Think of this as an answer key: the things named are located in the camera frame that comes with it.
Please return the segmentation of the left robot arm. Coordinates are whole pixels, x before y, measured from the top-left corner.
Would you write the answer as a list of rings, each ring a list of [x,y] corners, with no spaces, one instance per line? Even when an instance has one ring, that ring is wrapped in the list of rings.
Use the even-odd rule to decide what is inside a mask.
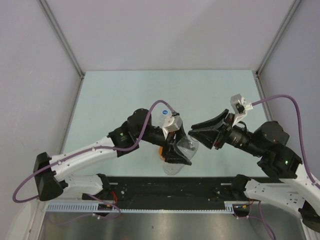
[[[140,108],[120,127],[91,145],[67,154],[38,154],[33,168],[38,199],[50,201],[64,193],[81,193],[86,199],[90,196],[107,199],[111,187],[104,174],[73,174],[103,160],[120,158],[137,150],[139,140],[160,147],[162,160],[173,166],[190,166],[198,150],[198,145],[186,135],[179,113],[167,116],[162,126],[154,126],[149,111]]]

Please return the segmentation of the clear plastic bottle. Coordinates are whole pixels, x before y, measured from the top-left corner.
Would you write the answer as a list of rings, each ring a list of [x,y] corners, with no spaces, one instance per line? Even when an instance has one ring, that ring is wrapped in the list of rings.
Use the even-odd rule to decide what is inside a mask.
[[[172,143],[159,150],[162,158],[162,169],[165,174],[174,176],[178,174],[184,166],[192,165],[192,158],[199,148],[199,142],[189,135],[172,139]]]

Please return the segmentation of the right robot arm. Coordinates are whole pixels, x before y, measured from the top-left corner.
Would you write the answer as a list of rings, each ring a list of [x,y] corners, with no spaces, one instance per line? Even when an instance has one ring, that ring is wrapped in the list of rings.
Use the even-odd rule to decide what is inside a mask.
[[[280,191],[251,177],[237,174],[230,185],[230,194],[237,201],[259,200],[283,209],[302,220],[315,232],[320,231],[320,195],[311,182],[302,159],[289,147],[287,134],[277,121],[267,121],[256,131],[242,124],[242,114],[227,109],[219,116],[191,126],[188,134],[208,149],[221,149],[225,144],[260,160],[257,165],[271,179],[280,180],[292,190]]]

